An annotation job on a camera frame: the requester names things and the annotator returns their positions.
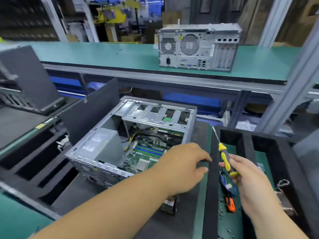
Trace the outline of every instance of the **blue ram slot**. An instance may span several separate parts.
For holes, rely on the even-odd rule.
[[[136,147],[138,147],[138,148],[143,148],[143,149],[148,148],[148,149],[150,149],[150,150],[153,150],[153,151],[156,152],[156,153],[161,153],[161,154],[164,153],[164,151],[160,151],[160,150],[157,150],[157,149],[155,149],[155,148],[149,148],[149,147],[145,147],[145,146],[141,146],[141,145],[138,145],[138,146],[136,146]]]
[[[144,150],[144,149],[141,149],[141,148],[135,148],[135,150],[138,150],[138,151],[141,151],[141,152],[146,152],[146,153],[150,153],[150,154],[154,154],[156,156],[162,156],[162,154],[158,154],[158,153],[155,153],[155,152],[151,152],[151,151],[148,151],[148,150]]]

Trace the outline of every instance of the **black foam tray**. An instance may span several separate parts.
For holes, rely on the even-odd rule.
[[[277,184],[282,179],[290,181],[290,185],[283,190],[298,214],[298,216],[291,217],[292,220],[309,238],[319,238],[319,204],[291,148],[292,141],[283,137],[222,126],[216,126],[215,129],[222,143],[236,146],[237,155],[246,157],[255,164],[257,164],[255,151],[266,154],[274,183]],[[214,133],[210,155],[213,162],[208,172],[203,239],[218,237],[218,162],[220,154]],[[244,238],[253,238],[255,233],[251,221],[245,215],[244,210],[241,211]]]

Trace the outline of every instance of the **screwdriver handle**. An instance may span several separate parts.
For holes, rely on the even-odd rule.
[[[229,153],[227,152],[226,146],[222,143],[219,143],[218,150],[220,151],[221,158],[223,159],[225,163],[225,169],[227,170],[228,174],[230,176],[238,175],[238,172],[230,166],[230,163],[229,163],[230,156],[229,156]]]
[[[226,204],[227,204],[228,210],[232,213],[235,213],[236,207],[235,207],[234,199],[226,196]]]

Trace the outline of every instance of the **person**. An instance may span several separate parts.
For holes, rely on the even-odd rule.
[[[306,239],[282,210],[267,176],[251,161],[230,156],[240,174],[233,181],[258,239]],[[173,146],[152,168],[103,191],[33,238],[133,238],[167,197],[187,192],[202,180],[208,168],[196,168],[201,160],[212,162],[199,145]]]

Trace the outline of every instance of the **right arm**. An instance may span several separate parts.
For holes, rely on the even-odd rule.
[[[238,186],[241,205],[251,218],[258,239],[308,239],[279,204],[267,176],[253,162],[230,154],[230,164],[240,175],[233,178]]]

